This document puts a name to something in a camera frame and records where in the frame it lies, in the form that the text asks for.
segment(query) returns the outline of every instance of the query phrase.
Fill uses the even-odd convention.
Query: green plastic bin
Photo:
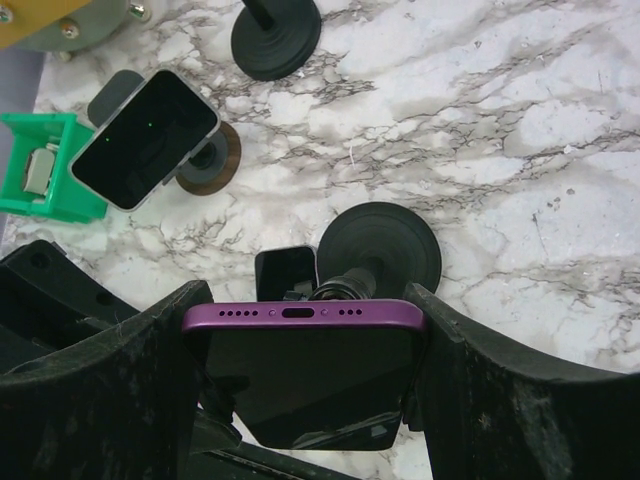
[[[0,121],[14,136],[9,167],[0,190],[0,210],[17,215],[38,215],[63,222],[89,223],[104,218],[107,203],[76,182],[69,162],[87,144],[93,130],[81,125],[73,113],[5,113]],[[58,144],[46,197],[22,190],[29,154],[48,143]]]

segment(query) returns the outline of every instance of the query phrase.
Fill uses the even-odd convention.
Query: white marble table
[[[414,209],[444,254],[438,295],[520,342],[640,370],[640,4],[636,0],[319,0],[298,74],[250,81],[230,52],[236,0],[154,1],[69,64],[41,111],[75,111],[117,70],[171,66],[240,134],[222,192],[173,181],[133,214],[68,225],[10,218],[6,254],[55,240],[138,308],[187,280],[254,296],[253,258],[318,243],[348,207]],[[298,453],[362,479],[430,478],[421,436],[380,453]]]

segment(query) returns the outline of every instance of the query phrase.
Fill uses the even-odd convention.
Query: black rod
[[[258,22],[260,28],[270,30],[275,25],[276,21],[269,15],[261,0],[242,0],[242,3],[247,7],[254,20]]]

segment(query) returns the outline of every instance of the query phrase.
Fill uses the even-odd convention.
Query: black phone screen
[[[423,345],[420,332],[391,327],[206,335],[207,374],[258,442],[278,449],[390,448]]]
[[[215,111],[180,77],[161,70],[74,161],[73,176],[131,210],[218,124]]]
[[[301,246],[260,252],[256,256],[256,293],[259,302],[280,302],[287,291],[318,288],[316,255]]]

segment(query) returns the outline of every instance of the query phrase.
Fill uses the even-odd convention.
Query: round brown base
[[[219,192],[231,181],[238,166],[240,165],[240,158],[242,157],[242,145],[240,144],[240,137],[238,133],[233,129],[231,125],[226,122],[222,122],[220,125],[220,132],[224,134],[229,143],[229,153],[227,156],[227,162],[218,176],[213,180],[206,183],[194,183],[187,180],[180,173],[176,175],[178,184],[187,192],[192,195],[205,196]]]

